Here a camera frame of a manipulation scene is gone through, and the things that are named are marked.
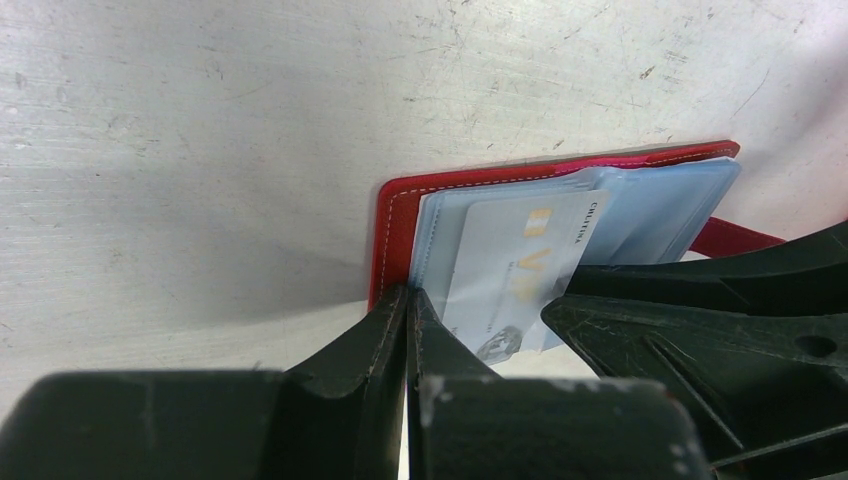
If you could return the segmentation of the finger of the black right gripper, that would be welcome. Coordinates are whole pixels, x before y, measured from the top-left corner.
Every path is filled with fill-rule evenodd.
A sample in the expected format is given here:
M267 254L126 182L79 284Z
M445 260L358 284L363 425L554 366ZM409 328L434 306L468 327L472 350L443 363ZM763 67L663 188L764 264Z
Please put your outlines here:
M725 258L581 266L566 293L753 316L841 314L847 311L847 224Z
M664 384L721 479L847 475L847 317L566 295L544 323L602 377Z

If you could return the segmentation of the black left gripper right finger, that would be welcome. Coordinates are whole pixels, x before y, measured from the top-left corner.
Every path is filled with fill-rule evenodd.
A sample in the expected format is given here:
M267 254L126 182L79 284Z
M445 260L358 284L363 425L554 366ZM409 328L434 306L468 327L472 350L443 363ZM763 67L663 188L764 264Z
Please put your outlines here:
M440 322L407 310L413 479L708 479L685 409L644 379L498 375Z

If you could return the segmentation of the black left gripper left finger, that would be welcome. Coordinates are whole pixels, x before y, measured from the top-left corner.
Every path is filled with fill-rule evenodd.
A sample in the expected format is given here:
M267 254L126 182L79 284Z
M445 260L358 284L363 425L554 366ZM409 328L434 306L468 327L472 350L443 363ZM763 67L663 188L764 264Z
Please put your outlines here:
M408 291L286 370L63 372L1 429L5 479L393 479Z

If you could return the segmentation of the red leather card holder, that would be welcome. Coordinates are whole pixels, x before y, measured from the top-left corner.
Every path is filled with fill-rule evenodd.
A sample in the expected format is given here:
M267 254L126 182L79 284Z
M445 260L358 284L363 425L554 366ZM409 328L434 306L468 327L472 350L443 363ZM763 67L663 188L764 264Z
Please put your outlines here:
M738 152L721 140L392 179L377 196L368 301L395 284L423 290L488 364L556 347L541 312L580 266L777 244L714 215Z

